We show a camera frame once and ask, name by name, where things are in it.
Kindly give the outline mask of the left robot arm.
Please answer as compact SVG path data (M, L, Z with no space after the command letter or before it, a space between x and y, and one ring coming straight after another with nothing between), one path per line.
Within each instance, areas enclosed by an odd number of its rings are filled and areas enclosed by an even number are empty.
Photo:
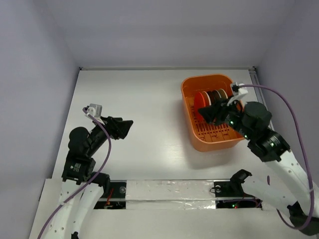
M54 235L59 239L78 239L89 214L102 197L111 198L114 188L110 176L94 170L93 155L112 139L124 139L133 125L132 120L114 117L86 116L94 123L88 131L77 127L70 132L68 154L62 172L59 210L52 221Z

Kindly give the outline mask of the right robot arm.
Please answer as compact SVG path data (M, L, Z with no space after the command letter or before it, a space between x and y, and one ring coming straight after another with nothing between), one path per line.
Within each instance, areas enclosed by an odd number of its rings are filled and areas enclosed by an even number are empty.
M289 227L307 236L319 233L318 187L297 162L289 144L269 127L271 113L259 102L244 107L227 101L201 107L197 112L207 123L227 124L248 140L248 148L284 182L289 193L259 181L241 169L231 177L234 195L253 195L290 219Z

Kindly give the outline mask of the cream plate with black motif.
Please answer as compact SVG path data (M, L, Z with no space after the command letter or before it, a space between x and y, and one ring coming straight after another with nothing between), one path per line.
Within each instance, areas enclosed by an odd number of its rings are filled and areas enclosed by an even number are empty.
M209 94L206 91L202 91L201 93L204 97L205 107L210 106L211 105L211 98L210 98Z

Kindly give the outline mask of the orange plate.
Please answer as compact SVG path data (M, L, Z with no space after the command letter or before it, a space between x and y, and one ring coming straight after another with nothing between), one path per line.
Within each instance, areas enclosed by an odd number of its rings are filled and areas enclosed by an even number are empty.
M202 121L202 116L197 112L199 108L205 107L204 97L201 92L197 92L194 96L194 112L198 121Z

